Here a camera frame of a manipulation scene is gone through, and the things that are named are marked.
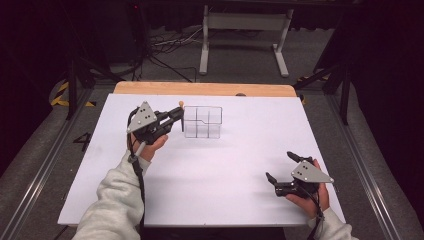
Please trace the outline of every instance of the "table leg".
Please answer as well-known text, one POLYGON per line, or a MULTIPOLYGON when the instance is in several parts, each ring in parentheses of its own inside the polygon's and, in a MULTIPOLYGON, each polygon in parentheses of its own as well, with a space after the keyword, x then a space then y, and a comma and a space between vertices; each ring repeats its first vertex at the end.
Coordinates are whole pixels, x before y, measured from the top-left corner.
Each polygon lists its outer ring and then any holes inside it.
POLYGON ((286 62, 284 61, 283 54, 281 53, 284 45, 284 41, 286 40, 287 32, 290 27, 290 22, 293 15, 293 9, 287 11, 286 19, 284 20, 283 27, 281 28, 281 37, 280 42, 278 44, 273 44, 275 58, 277 60, 278 68, 280 69, 280 73, 282 77, 288 77, 289 71, 287 70, 286 62))
POLYGON ((208 72, 208 58, 209 58, 209 42, 208 42, 208 18, 209 9, 205 5, 203 11, 203 45, 202 45, 202 56, 200 57, 199 74, 206 75, 208 72))

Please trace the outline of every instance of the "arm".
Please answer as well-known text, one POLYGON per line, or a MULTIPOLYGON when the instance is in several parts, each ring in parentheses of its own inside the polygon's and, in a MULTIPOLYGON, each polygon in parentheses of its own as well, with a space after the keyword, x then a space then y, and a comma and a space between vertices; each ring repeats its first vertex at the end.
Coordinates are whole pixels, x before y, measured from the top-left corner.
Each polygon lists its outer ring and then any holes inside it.
MULTIPOLYGON (((143 176, 154 153, 161 148, 167 136, 160 137, 153 145, 146 146, 139 163, 143 176)), ((136 225, 144 213, 138 178, 127 150, 120 164, 110 170, 97 189, 98 201, 93 203, 82 217, 74 239, 139 239, 136 225)))
MULTIPOLYGON (((314 160, 314 165, 321 169, 316 159, 314 160)), ((330 198, 324 183, 320 183, 318 195, 324 218, 315 232, 315 239, 357 239, 351 236, 352 226, 340 221, 339 217, 330 208, 330 198)), ((305 211, 310 219, 308 221, 309 227, 314 228, 317 215, 317 208, 314 202, 311 199, 303 199, 293 194, 287 194, 286 199, 305 211)))
MULTIPOLYGON (((315 227, 315 218, 308 221, 310 228, 315 227)), ((352 237, 352 226, 340 221, 331 208, 324 211, 324 220, 320 222, 315 239, 357 239, 352 237)))

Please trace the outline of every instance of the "white tabletop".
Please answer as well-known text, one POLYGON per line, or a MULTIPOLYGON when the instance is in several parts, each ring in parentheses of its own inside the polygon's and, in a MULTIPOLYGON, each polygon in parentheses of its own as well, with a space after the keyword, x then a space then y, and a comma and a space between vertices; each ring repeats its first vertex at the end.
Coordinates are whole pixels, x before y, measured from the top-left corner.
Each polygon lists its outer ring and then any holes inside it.
MULTIPOLYGON (((97 200, 96 189, 126 149, 129 113, 143 101, 153 110, 222 107, 219 139, 185 138, 180 122, 145 176, 146 226, 240 227, 306 224, 303 210, 277 197, 265 172, 291 182, 298 165, 287 157, 313 156, 327 173, 303 106, 296 97, 219 97, 110 94, 58 223, 78 224, 97 200)), ((331 184, 331 207, 344 216, 331 184)))

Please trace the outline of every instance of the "wooden table edge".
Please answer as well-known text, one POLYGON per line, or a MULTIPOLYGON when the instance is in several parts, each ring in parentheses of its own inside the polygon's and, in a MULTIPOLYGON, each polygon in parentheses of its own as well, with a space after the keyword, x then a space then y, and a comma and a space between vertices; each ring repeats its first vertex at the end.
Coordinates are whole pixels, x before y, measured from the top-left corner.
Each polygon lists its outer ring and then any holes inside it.
POLYGON ((185 82, 119 82, 116 84, 113 93, 208 96, 236 96, 237 94, 244 94, 255 97, 297 96, 291 85, 185 82))

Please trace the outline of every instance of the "metal rail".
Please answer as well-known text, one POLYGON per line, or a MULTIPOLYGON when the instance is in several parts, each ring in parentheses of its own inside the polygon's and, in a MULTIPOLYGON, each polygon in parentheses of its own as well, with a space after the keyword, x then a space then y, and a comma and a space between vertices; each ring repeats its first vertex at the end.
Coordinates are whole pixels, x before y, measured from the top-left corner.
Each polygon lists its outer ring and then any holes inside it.
POLYGON ((359 179, 362 182, 362 185, 386 239, 402 239, 390 217, 383 195, 381 194, 380 189, 375 182, 374 177, 372 176, 372 173, 363 161, 358 145, 352 135, 352 132, 350 131, 349 126, 344 125, 341 120, 339 115, 339 105, 336 97, 334 95, 327 95, 326 98, 334 117, 337 118, 337 123, 343 134, 343 137, 345 138, 352 152, 354 159, 353 165, 355 166, 356 172, 358 173, 359 179))
POLYGON ((32 207, 37 201, 37 198, 40 195, 41 190, 46 184, 47 179, 50 176, 50 173, 52 172, 53 167, 55 166, 57 162, 58 154, 62 150, 66 137, 68 136, 69 132, 74 126, 79 114, 81 113, 85 103, 88 101, 92 91, 93 91, 92 89, 83 89, 81 91, 81 96, 78 101, 77 110, 75 111, 73 117, 65 121, 62 128, 60 129, 58 137, 56 138, 43 164, 41 165, 36 176, 34 177, 30 186, 28 187, 27 192, 25 193, 25 196, 23 197, 21 203, 16 209, 9 224, 7 225, 3 235, 1 236, 0 238, 1 240, 16 239, 16 237, 18 236, 19 231, 21 230, 32 207))

